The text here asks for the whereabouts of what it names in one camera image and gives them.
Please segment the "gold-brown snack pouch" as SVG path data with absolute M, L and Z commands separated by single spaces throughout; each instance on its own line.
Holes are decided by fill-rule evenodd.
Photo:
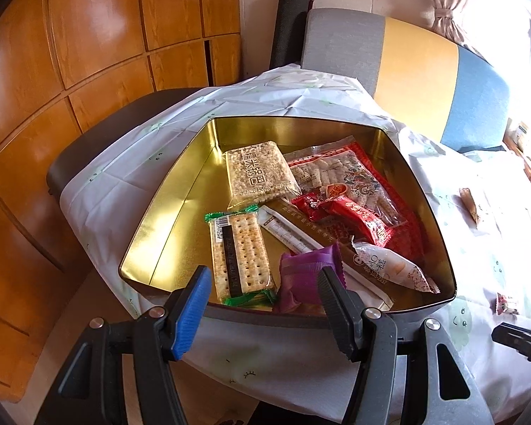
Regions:
M 284 200 L 274 200 L 258 210 L 258 221 L 269 234 L 295 253 L 337 245 L 347 287 L 356 291 L 367 306 L 390 311 L 394 299 L 390 284 L 371 272 L 356 252 L 344 246 L 326 229 L 311 222 L 302 212 Z

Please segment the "purple snack packet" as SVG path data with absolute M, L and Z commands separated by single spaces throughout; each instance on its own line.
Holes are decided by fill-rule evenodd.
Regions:
M 321 299 L 316 280 L 325 267 L 332 268 L 341 284 L 346 286 L 338 244 L 299 254 L 283 253 L 279 263 L 281 286 L 274 311 L 288 314 L 308 307 L 319 307 Z

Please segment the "green-edged cracker pack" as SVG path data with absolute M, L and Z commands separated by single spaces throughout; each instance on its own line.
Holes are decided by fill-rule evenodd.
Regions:
M 229 307 L 271 307 L 277 288 L 270 269 L 259 206 L 205 215 L 217 298 Z

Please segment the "white transparent biscuit packet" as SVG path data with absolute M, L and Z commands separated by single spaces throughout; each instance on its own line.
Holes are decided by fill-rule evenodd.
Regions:
M 417 292 L 435 295 L 440 293 L 434 280 L 425 275 L 419 266 L 393 250 L 367 242 L 355 242 L 353 249 L 360 263 L 381 278 Z

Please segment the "long red candy packet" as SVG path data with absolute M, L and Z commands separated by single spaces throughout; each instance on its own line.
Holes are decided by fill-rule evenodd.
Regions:
M 375 246 L 384 247 L 391 239 L 391 230 L 386 223 L 346 196 L 340 195 L 324 200 L 320 203 L 320 207 L 327 213 L 342 219 L 361 237 Z

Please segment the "small red candy packet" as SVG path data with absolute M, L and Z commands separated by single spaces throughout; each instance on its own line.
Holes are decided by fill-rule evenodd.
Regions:
M 302 194 L 291 201 L 294 207 L 314 223 L 320 222 L 329 216 L 327 211 L 322 208 L 322 203 L 324 203 L 324 200 L 321 199 L 321 196 L 316 191 Z

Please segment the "puffed rice cake pack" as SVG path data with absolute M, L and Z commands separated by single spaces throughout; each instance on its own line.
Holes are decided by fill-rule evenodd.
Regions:
M 229 209 L 300 196 L 299 187 L 278 145 L 265 141 L 224 154 L 229 184 Z

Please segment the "red checkered rice-stick snack bag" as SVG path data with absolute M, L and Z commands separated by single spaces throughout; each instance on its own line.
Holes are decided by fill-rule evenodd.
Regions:
M 414 212 L 375 168 L 353 137 L 308 147 L 285 155 L 302 194 L 316 191 L 322 200 L 346 196 L 379 217 L 391 230 L 381 248 L 418 263 L 425 253 L 425 235 Z M 367 241 L 332 214 L 316 222 L 343 243 Z

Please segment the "brown crumb pastry packet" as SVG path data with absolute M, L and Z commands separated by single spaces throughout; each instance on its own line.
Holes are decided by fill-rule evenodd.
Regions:
M 483 209 L 476 202 L 471 190 L 467 187 L 463 187 L 459 190 L 459 196 L 475 225 L 478 226 L 483 219 L 484 213 Z

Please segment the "white pink-flower candy packet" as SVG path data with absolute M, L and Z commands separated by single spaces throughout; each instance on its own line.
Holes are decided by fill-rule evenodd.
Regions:
M 500 315 L 517 316 L 519 310 L 514 302 L 514 299 L 508 295 L 497 293 L 495 300 L 495 313 Z

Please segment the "gold metal tin box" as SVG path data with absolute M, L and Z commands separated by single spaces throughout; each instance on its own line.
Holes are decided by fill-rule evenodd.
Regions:
M 407 161 L 382 129 L 308 117 L 246 116 L 211 120 L 194 137 L 160 184 L 121 259 L 119 274 L 143 295 L 172 292 L 195 268 L 212 263 L 204 217 L 230 203 L 224 152 L 264 141 L 284 153 L 352 136 L 375 168 L 414 212 L 423 232 L 422 269 L 438 285 L 426 295 L 389 283 L 391 310 L 408 316 L 433 312 L 457 293 L 455 274 L 434 214 Z

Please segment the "wooden panel cabinet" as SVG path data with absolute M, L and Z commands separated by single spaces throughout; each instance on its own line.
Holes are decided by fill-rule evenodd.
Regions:
M 0 14 L 0 399 L 20 401 L 88 260 L 46 183 L 71 143 L 166 88 L 234 83 L 240 0 L 9 0 Z

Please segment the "black rolled mat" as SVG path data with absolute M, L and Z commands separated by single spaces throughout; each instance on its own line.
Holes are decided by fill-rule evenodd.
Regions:
M 312 0 L 278 0 L 269 68 L 301 62 Z

